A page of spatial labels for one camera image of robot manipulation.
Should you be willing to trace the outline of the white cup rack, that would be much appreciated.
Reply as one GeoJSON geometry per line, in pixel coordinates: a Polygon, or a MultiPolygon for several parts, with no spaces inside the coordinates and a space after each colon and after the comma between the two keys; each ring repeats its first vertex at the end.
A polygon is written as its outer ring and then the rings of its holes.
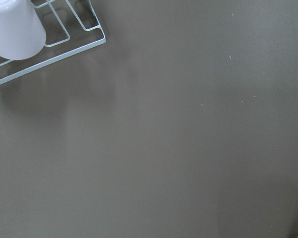
{"type": "Polygon", "coordinates": [[[90,0],[33,0],[31,3],[46,31],[46,44],[28,59],[0,57],[0,85],[106,42],[90,0]]]}

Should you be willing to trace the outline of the white cup in rack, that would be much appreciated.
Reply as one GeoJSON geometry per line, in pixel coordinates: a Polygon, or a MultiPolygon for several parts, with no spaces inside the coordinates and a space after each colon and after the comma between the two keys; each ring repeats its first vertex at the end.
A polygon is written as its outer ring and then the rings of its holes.
{"type": "Polygon", "coordinates": [[[0,0],[0,57],[25,60],[45,43],[46,31],[30,0],[0,0]]]}

